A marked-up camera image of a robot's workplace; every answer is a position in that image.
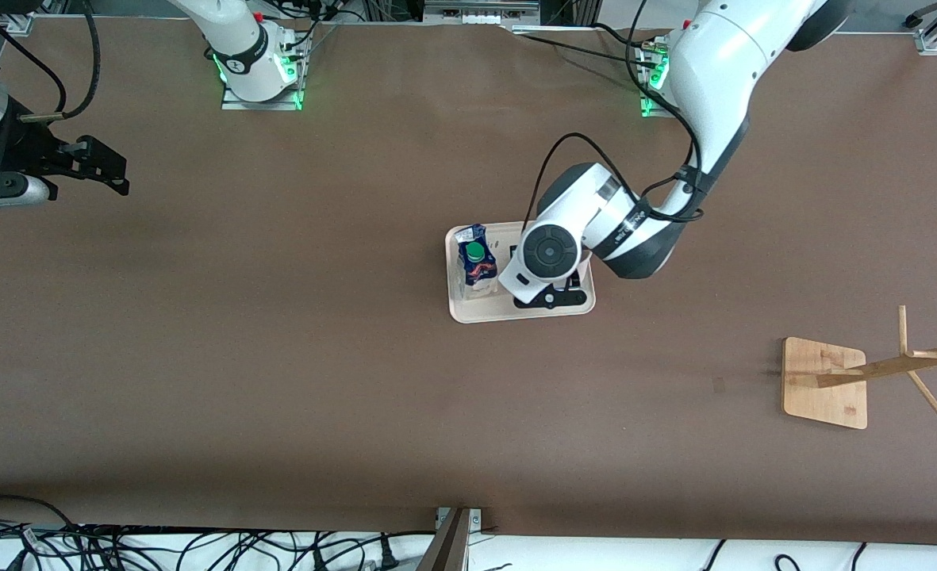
black clamp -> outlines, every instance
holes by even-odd
[[[703,173],[690,165],[682,165],[674,174],[676,180],[690,185],[693,190],[708,194],[708,191],[718,181],[718,177],[713,177],[708,173]]]
[[[511,256],[514,255],[516,249],[518,249],[517,246],[511,246]],[[558,308],[581,306],[585,303],[588,303],[588,293],[581,289],[581,274],[577,270],[574,270],[574,273],[566,279],[563,289],[556,289],[551,283],[528,303],[514,297],[516,308]]]
[[[264,54],[267,52],[268,43],[267,29],[262,25],[257,25],[257,28],[260,29],[260,37],[257,43],[253,44],[253,47],[249,48],[247,51],[230,56],[229,54],[222,54],[218,50],[211,48],[214,57],[217,57],[217,61],[221,62],[221,67],[234,75],[246,75],[250,72],[250,68],[253,67],[253,64],[264,57]]]

wooden stand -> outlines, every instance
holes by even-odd
[[[910,351],[906,307],[899,306],[899,357],[867,362],[863,351],[787,337],[782,346],[782,409],[843,427],[866,427],[866,381],[907,373],[937,413],[937,399],[916,374],[937,366],[937,348]]]

brown work surface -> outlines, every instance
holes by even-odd
[[[124,153],[132,193],[61,180],[0,210],[0,491],[96,523],[414,528],[461,503],[505,534],[937,542],[937,418],[909,379],[870,383],[865,431],[780,406],[783,337],[889,357],[908,304],[937,347],[937,58],[911,37],[783,55],[655,278],[596,263],[588,315],[461,325],[445,232],[519,220],[556,137],[638,187],[681,162],[620,65],[348,26],[305,111],[221,112],[191,22],[98,27],[98,98],[54,129]],[[83,21],[27,44],[79,101]],[[549,176],[591,159],[570,142]]]

